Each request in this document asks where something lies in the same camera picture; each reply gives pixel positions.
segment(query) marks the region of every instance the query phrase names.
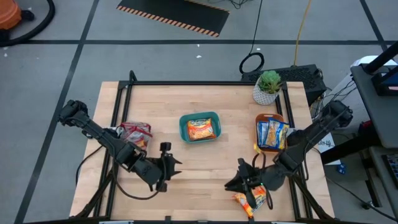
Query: orange vacuum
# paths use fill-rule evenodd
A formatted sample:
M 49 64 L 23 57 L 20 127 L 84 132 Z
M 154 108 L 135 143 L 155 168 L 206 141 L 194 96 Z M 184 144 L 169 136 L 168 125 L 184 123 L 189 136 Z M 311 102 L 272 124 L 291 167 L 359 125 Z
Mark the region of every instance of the orange vacuum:
M 26 42 L 48 26 L 55 14 L 52 0 L 47 0 L 50 10 L 45 19 L 33 30 L 21 37 L 10 40 L 10 31 L 20 21 L 33 21 L 35 16 L 29 10 L 21 10 L 15 0 L 0 0 L 0 47 Z

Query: blue item on floor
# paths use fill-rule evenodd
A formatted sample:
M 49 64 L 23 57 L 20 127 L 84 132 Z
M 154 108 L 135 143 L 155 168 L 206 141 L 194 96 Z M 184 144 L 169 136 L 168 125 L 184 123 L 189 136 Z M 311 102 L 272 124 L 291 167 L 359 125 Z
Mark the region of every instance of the blue item on floor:
M 346 174 L 346 165 L 344 163 L 338 165 L 336 169 L 340 174 Z

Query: orange tray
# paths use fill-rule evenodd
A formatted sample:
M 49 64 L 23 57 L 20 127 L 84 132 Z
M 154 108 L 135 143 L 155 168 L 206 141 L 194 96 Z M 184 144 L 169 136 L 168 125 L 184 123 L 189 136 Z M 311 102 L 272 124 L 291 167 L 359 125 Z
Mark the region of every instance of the orange tray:
M 259 121 L 269 122 L 270 118 L 276 119 L 276 120 L 278 120 L 280 122 L 284 122 L 284 117 L 282 117 L 279 114 L 259 114 L 259 115 L 256 116 L 256 122 L 254 123 L 255 124 L 254 127 L 256 129 L 256 143 L 255 144 L 256 144 L 257 148 L 259 148 L 262 152 L 278 152 L 279 151 L 278 149 L 273 149 L 273 148 L 269 148 L 269 147 L 260 147 L 258 145 L 257 123 Z

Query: wooden table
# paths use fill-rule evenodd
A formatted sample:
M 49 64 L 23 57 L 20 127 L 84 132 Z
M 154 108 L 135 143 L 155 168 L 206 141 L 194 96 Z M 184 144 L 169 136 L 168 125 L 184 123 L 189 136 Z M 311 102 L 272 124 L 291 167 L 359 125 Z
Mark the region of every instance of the wooden table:
M 102 127 L 111 122 L 117 82 L 103 82 L 93 120 Z M 297 128 L 311 124 L 307 99 L 302 83 L 288 83 L 290 104 Z M 127 198 L 118 189 L 115 192 L 112 220 L 164 220 L 170 215 L 172 220 L 212 220 L 245 221 L 246 213 L 239 203 L 231 199 L 234 192 L 224 190 L 224 184 L 231 180 L 238 168 L 238 158 L 251 162 L 256 154 L 255 117 L 259 113 L 276 113 L 275 103 L 269 106 L 258 105 L 252 98 L 252 86 L 165 86 L 137 85 L 132 88 L 128 121 L 142 121 L 152 125 L 154 138 L 147 149 L 149 156 L 159 157 L 161 142 L 172 143 L 174 157 L 182 165 L 176 165 L 182 173 L 168 182 L 168 191 L 146 201 Z M 123 110 L 122 95 L 118 124 Z M 281 104 L 284 119 L 287 121 L 284 97 Z M 222 135 L 212 142 L 187 144 L 180 139 L 178 120 L 184 114 L 199 111 L 215 111 L 220 116 Z M 85 156 L 99 144 L 89 140 Z M 98 188 L 105 150 L 87 160 L 81 168 L 70 215 L 77 214 Z M 274 153 L 267 153 L 267 165 L 271 165 Z M 320 155 L 315 151 L 307 154 L 310 179 L 307 187 L 317 202 L 331 216 L 331 206 L 325 173 Z M 148 196 L 149 191 L 136 174 L 119 170 L 119 182 L 130 194 Z M 302 195 L 297 189 L 300 213 L 304 217 Z M 294 213 L 288 180 L 275 192 L 271 192 L 274 209 L 263 205 L 254 215 L 256 221 L 293 221 Z M 101 214 L 105 213 L 108 190 L 103 197 Z

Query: succulent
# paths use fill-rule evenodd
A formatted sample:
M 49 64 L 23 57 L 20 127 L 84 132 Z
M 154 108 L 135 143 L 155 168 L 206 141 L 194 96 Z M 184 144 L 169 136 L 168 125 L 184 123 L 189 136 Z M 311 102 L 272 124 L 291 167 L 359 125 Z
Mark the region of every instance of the succulent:
M 258 85 L 261 91 L 269 94 L 277 93 L 281 85 L 280 76 L 273 70 L 265 71 L 263 74 L 261 74 Z

